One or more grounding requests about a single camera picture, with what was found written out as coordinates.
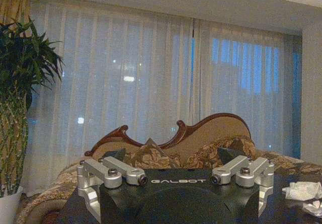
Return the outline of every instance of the screw head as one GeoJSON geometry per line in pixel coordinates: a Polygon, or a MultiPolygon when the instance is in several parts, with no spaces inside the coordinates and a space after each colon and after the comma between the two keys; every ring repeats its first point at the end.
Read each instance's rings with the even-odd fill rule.
{"type": "Polygon", "coordinates": [[[210,180],[211,180],[211,182],[212,182],[214,185],[219,185],[219,183],[220,183],[220,181],[221,181],[221,178],[220,178],[220,176],[218,176],[218,175],[212,175],[212,176],[210,177],[210,180]]]}
{"type": "Polygon", "coordinates": [[[147,183],[147,176],[146,175],[141,175],[138,179],[139,185],[143,186],[147,183]]]}
{"type": "Polygon", "coordinates": [[[117,169],[110,168],[107,173],[109,176],[116,176],[118,172],[117,169]]]}
{"type": "Polygon", "coordinates": [[[242,175],[250,175],[250,174],[251,174],[251,170],[250,170],[248,167],[242,167],[242,168],[240,169],[240,173],[241,173],[242,175]]]}

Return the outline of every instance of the yellow curtain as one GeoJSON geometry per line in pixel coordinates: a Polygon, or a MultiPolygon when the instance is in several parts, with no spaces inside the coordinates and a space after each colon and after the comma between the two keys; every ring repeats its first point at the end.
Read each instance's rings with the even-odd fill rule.
{"type": "Polygon", "coordinates": [[[0,0],[0,23],[12,23],[12,19],[28,21],[30,0],[0,0]]]}

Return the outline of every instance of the sofa armrest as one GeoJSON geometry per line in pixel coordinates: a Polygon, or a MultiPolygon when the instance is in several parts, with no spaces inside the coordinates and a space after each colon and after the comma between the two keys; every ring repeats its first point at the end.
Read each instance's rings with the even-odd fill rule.
{"type": "Polygon", "coordinates": [[[257,157],[264,157],[275,164],[275,173],[281,175],[322,175],[322,166],[284,156],[276,152],[259,151],[257,157]]]}

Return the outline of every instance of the white tissue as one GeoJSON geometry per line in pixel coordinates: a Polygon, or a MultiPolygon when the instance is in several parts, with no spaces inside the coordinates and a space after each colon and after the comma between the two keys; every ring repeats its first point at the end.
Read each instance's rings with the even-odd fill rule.
{"type": "Polygon", "coordinates": [[[303,211],[322,218],[322,203],[319,200],[314,201],[312,204],[303,204],[303,211]]]}
{"type": "Polygon", "coordinates": [[[322,187],[320,182],[291,182],[290,187],[282,189],[285,199],[290,200],[311,200],[322,198],[322,187]]]}

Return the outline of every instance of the curtain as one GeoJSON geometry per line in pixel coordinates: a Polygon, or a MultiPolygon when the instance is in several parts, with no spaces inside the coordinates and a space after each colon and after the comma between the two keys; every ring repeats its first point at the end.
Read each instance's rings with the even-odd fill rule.
{"type": "Polygon", "coordinates": [[[195,25],[194,119],[237,114],[256,148],[299,157],[301,39],[202,20],[195,25]]]}
{"type": "Polygon", "coordinates": [[[31,18],[61,41],[65,66],[61,82],[33,95],[28,194],[123,124],[161,144],[179,119],[229,112],[258,149],[299,157],[300,38],[80,0],[31,0],[31,18]]]}
{"type": "Polygon", "coordinates": [[[8,24],[13,20],[28,21],[30,0],[0,0],[0,23],[8,24]]]}
{"type": "Polygon", "coordinates": [[[123,124],[141,143],[164,143],[178,119],[189,123],[192,19],[79,0],[31,0],[31,18],[61,41],[64,67],[28,113],[29,194],[123,124]]]}

